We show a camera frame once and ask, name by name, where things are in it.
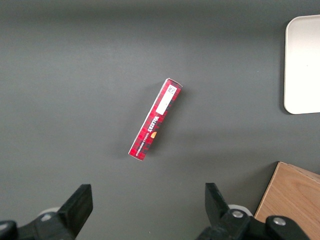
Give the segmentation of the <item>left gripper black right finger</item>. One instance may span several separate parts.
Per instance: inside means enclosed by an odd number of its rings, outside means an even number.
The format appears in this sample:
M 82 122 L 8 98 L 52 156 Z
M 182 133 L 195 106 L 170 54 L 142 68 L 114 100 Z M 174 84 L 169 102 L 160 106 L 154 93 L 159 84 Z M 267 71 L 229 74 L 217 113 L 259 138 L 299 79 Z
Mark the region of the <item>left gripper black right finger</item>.
M 291 218 L 270 215 L 265 222 L 239 208 L 230 208 L 215 183 L 205 184 L 205 211 L 210 226 L 198 240 L 308 240 Z

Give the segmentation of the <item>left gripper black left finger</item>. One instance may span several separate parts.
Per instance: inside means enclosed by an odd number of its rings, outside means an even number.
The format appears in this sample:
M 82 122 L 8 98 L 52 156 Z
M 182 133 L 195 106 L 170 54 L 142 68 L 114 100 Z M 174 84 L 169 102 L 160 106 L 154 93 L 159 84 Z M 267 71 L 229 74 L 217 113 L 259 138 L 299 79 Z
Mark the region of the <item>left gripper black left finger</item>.
M 61 207 L 49 208 L 24 226 L 0 222 L 2 240 L 75 240 L 93 211 L 92 186 L 82 184 Z

